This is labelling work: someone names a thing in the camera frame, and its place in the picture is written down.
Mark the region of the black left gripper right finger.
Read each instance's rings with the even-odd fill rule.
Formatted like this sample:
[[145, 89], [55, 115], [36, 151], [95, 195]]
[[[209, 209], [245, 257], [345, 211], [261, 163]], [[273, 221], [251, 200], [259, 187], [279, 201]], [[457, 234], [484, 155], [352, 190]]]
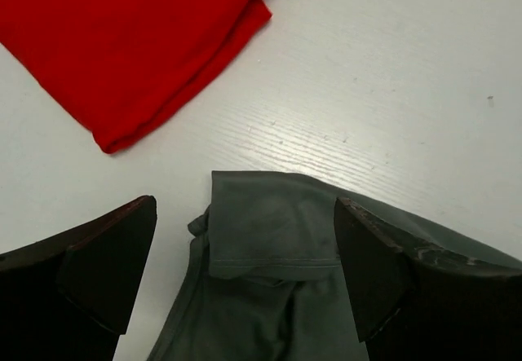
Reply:
[[372, 200], [338, 199], [334, 230], [370, 359], [520, 359], [519, 260]]

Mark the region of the dark green t-shirt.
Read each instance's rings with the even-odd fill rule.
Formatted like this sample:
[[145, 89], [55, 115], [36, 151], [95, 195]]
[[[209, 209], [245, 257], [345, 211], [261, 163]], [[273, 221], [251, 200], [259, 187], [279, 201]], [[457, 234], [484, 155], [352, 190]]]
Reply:
[[334, 230], [340, 198], [302, 174], [215, 171], [188, 226], [189, 264], [151, 360], [372, 360]]

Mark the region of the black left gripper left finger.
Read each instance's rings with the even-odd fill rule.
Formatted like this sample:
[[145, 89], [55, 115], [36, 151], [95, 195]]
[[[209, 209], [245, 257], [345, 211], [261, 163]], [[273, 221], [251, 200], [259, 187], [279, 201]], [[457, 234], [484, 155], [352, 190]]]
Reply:
[[111, 360], [126, 334], [157, 224], [141, 196], [1, 256], [3, 360]]

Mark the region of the folded red t-shirt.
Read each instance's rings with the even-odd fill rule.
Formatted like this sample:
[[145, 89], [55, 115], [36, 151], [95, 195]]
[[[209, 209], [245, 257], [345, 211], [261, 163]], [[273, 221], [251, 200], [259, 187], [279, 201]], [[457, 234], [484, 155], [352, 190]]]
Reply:
[[1, 0], [1, 42], [100, 149], [126, 149], [270, 20], [263, 0]]

